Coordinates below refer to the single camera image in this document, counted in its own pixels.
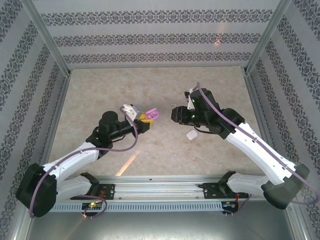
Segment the pink object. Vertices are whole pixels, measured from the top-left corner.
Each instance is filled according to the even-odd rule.
[[[151,110],[145,112],[145,117],[147,119],[155,120],[159,117],[159,113],[156,108],[152,108]]]

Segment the white object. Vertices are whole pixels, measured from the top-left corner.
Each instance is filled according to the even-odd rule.
[[[93,145],[90,142],[84,142],[80,147],[78,147],[76,150],[68,153],[67,155],[59,158],[56,161],[47,163],[43,165],[43,170],[48,171],[52,166],[54,166],[57,162],[59,162],[61,159],[65,158],[66,156],[70,155],[71,153],[83,149],[88,148],[95,148],[96,146]],[[64,181],[67,177],[69,177],[71,174],[73,174],[78,169],[84,167],[85,165],[92,163],[98,159],[99,151],[98,150],[90,150],[90,151],[84,151],[83,153],[78,153],[67,160],[65,160],[63,163],[61,163],[59,166],[56,167],[55,170],[50,172],[49,175],[55,175],[56,184],[57,187],[59,187],[60,183]]]
[[[290,168],[294,172],[295,164],[279,153],[272,149],[266,142],[264,142],[249,126],[247,123],[241,123],[240,128],[245,130],[254,136],[259,142],[263,143],[274,155],[276,155],[283,163],[287,165],[287,168]],[[241,151],[243,151],[258,167],[265,173],[266,177],[274,184],[284,183],[284,178],[290,178],[292,175],[286,168],[282,167],[269,153],[267,153],[258,143],[253,141],[251,138],[243,134],[238,129],[235,130],[235,133],[228,135],[226,140]]]
[[[233,174],[226,183],[234,193],[248,193],[254,196],[264,196],[261,186],[268,182],[267,176]]]
[[[76,150],[68,153],[67,155],[61,157],[60,159],[43,165],[43,170],[47,172],[58,161],[70,155],[71,153],[74,153],[75,151],[88,149],[88,148],[95,148],[95,147],[96,146],[90,142],[84,142]],[[57,166],[55,170],[49,173],[49,175],[51,176],[55,175],[55,179],[56,179],[56,191],[57,191],[56,202],[69,199],[78,195],[85,195],[88,193],[92,184],[87,178],[85,178],[84,176],[77,176],[69,180],[66,180],[66,178],[69,177],[71,174],[73,174],[75,171],[82,168],[83,166],[96,161],[98,157],[99,157],[98,150],[84,151],[82,153],[78,153],[68,158],[59,166]]]
[[[56,202],[70,199],[74,196],[85,195],[91,187],[90,181],[84,176],[77,176],[75,178],[64,180],[57,187]]]
[[[186,133],[186,137],[191,141],[191,140],[195,139],[196,137],[198,137],[198,133],[196,130],[193,129],[193,130],[188,131]]]
[[[188,99],[187,99],[188,106],[186,107],[188,110],[195,109],[195,106],[194,106],[194,104],[193,104],[193,102],[192,102],[192,100],[191,100],[191,97],[190,97],[190,95],[191,95],[192,93],[193,93],[193,89],[190,88],[190,90],[189,90],[189,96],[188,96]]]
[[[136,116],[138,113],[134,110],[133,106],[124,104],[123,105],[123,110],[126,112],[126,114],[129,116],[129,118],[134,121],[136,119]]]

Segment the wall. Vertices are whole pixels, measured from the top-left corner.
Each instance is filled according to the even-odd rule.
[[[277,25],[251,77],[277,151],[310,169],[320,185],[320,0],[294,0]],[[304,188],[298,199],[314,194]],[[302,206],[311,239],[320,239],[320,204]]]
[[[65,77],[18,0],[0,0],[0,240],[16,217],[16,189],[39,163]]]
[[[245,66],[279,0],[35,0],[70,69]]]

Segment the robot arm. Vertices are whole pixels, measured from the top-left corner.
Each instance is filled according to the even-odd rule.
[[[290,168],[303,179],[308,177],[309,169],[304,164],[295,165],[278,154],[251,129],[245,119],[235,110],[231,108],[220,109],[212,93],[205,88],[202,88],[202,91],[220,113],[254,136],[256,141],[222,119],[205,101],[199,90],[193,91],[190,89],[189,92],[184,93],[188,107],[178,106],[174,108],[171,119],[181,125],[194,126],[195,128],[207,127],[211,134],[219,135],[222,139],[226,139],[243,151],[265,173],[264,176],[254,176],[229,171],[219,181],[220,190],[225,195],[234,192],[263,196],[276,208],[285,209],[303,185],[287,168]],[[286,167],[283,167],[270,153],[257,144],[257,141],[277,156]]]
[[[132,123],[135,124],[138,134],[143,134],[149,130],[153,120],[140,119],[142,112],[139,112],[135,106],[124,105],[123,110],[132,121],[124,120],[120,122],[118,121],[118,115],[114,111],[107,111],[102,115],[99,125],[80,147],[62,158],[43,166],[39,166],[36,163],[30,165],[16,191],[15,196],[17,199],[27,208],[30,208],[36,186],[44,174],[47,174],[47,176],[43,179],[37,191],[33,205],[33,214],[36,217],[41,217],[49,212],[56,201],[62,201],[78,195],[103,197],[98,192],[99,181],[87,172],[75,178],[66,179],[83,166],[100,159],[108,152],[107,150],[95,148],[112,149],[113,143],[121,140],[127,134],[135,135]],[[75,152],[84,149],[86,151],[75,154]],[[67,156],[70,157],[59,166],[56,166],[60,160]]]

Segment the gray floor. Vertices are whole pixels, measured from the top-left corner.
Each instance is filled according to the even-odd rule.
[[[32,220],[28,240],[291,240],[287,214],[251,201],[239,215],[220,212],[48,213]]]

